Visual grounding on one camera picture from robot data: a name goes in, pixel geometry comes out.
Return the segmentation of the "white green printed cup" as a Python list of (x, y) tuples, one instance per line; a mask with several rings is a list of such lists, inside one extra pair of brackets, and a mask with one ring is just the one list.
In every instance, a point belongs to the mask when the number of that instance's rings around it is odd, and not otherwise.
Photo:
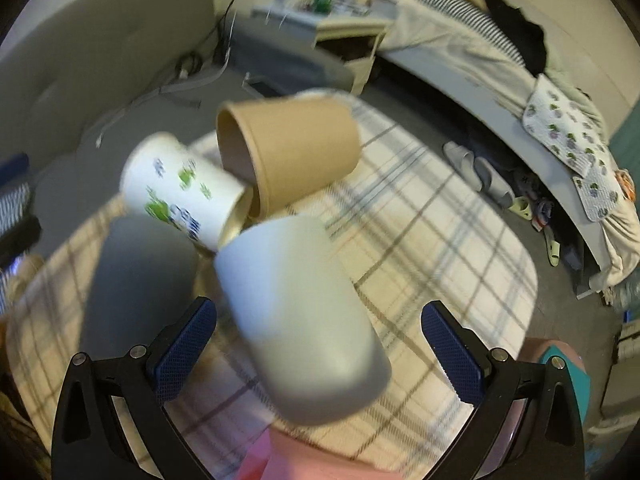
[(252, 188), (168, 132), (131, 152), (119, 192), (129, 211), (171, 224), (212, 252), (240, 234), (253, 200)]

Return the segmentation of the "green can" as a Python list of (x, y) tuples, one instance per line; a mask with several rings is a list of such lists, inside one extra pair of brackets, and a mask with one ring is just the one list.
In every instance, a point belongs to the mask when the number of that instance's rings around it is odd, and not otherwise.
[(311, 0), (311, 10), (318, 14), (329, 14), (332, 10), (333, 0)]

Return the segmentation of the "pink angular cup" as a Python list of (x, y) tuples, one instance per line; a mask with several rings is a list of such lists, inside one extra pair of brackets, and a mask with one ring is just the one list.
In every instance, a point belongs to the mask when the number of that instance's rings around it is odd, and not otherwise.
[(267, 429), (248, 449), (235, 475), (240, 480), (396, 480), (401, 475), (352, 462)]

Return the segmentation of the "plaid tablecloth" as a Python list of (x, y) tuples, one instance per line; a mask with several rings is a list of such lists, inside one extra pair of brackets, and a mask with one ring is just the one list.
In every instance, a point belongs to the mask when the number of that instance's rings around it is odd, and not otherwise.
[(243, 341), (221, 318), (168, 413), (209, 471), (238, 472), (267, 428), (351, 460), (420, 479), (470, 416), (420, 326), (438, 299), (488, 347), (522, 348), (538, 292), (513, 231), (446, 162), (358, 98), (362, 153), (345, 179), (288, 206), (319, 218), (392, 364), (385, 392), (335, 424), (297, 427), (273, 411)]

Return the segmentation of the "grey slipper pair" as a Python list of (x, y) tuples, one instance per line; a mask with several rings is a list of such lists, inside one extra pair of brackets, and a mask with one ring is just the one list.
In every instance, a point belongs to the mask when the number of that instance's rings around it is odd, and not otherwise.
[(472, 151), (454, 141), (445, 143), (442, 152), (454, 170), (475, 192), (487, 194), (503, 209), (513, 205), (515, 195), (510, 184), (487, 159), (475, 156)]

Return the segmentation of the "white plastic cup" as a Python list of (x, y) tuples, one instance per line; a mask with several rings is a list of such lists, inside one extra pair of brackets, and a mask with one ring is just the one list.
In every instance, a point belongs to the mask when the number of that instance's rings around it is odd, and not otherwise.
[(253, 226), (217, 252), (214, 267), (256, 374), (285, 420), (337, 422), (384, 392), (390, 360), (319, 219)]

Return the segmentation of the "striped grey pillow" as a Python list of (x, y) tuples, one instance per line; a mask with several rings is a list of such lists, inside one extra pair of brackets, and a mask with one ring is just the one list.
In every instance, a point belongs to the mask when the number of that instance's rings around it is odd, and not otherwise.
[(420, 3), (454, 18), (486, 39), (518, 66), (524, 67), (523, 55), (516, 45), (498, 27), (495, 21), (469, 0), (418, 0)]

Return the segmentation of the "white bedside table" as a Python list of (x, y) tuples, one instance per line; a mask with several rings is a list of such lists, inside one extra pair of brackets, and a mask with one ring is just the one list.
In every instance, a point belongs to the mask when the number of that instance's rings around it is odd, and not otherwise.
[(369, 81), (378, 47), (392, 24), (372, 13), (317, 14), (286, 6), (255, 6), (252, 17), (339, 58), (354, 76), (350, 92), (356, 96)]

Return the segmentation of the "black clothing on bed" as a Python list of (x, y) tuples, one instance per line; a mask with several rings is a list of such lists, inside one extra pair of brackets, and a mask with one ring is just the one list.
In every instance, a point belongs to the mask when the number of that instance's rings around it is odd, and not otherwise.
[(529, 21), (520, 8), (514, 8), (504, 0), (484, 1), (491, 18), (520, 52), (526, 70), (533, 76), (543, 73), (548, 51), (542, 27)]

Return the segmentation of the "bed with beige sheets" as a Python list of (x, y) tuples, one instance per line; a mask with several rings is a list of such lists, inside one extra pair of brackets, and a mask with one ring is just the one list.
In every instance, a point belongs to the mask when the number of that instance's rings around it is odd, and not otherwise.
[[(572, 177), (578, 176), (523, 128), (521, 119), (538, 76), (518, 66), (480, 34), (418, 0), (357, 0), (392, 21), (381, 51), (386, 60), (431, 84), (482, 122), (548, 188), (556, 220), (570, 220), (596, 263), (588, 278), (600, 292), (620, 284), (639, 263), (639, 218), (622, 183), (622, 170), (610, 150), (611, 133), (593, 96), (582, 91), (582, 78), (562, 49), (573, 40), (528, 0), (504, 0), (542, 27), (548, 58), (546, 75), (574, 101), (596, 127), (623, 201), (606, 218), (590, 222)], [(469, 0), (489, 15), (484, 0)]]

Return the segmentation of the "green slipper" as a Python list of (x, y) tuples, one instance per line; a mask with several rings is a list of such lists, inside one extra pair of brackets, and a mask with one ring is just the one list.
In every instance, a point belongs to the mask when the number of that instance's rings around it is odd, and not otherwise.
[(555, 239), (550, 226), (545, 226), (542, 229), (542, 234), (544, 234), (544, 241), (546, 242), (546, 251), (550, 266), (556, 268), (561, 259), (561, 244)]

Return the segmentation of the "patterned white mat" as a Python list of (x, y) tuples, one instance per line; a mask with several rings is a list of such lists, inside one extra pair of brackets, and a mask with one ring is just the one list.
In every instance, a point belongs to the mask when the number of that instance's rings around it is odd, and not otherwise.
[(530, 136), (579, 177), (610, 162), (592, 121), (546, 75), (538, 76), (521, 122)]

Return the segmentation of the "brown paper cup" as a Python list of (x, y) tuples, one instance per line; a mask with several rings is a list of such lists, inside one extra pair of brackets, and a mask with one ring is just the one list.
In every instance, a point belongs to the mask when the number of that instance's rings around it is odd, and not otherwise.
[(360, 159), (352, 109), (332, 96), (226, 103), (216, 126), (224, 170), (254, 190), (255, 220), (343, 179)]

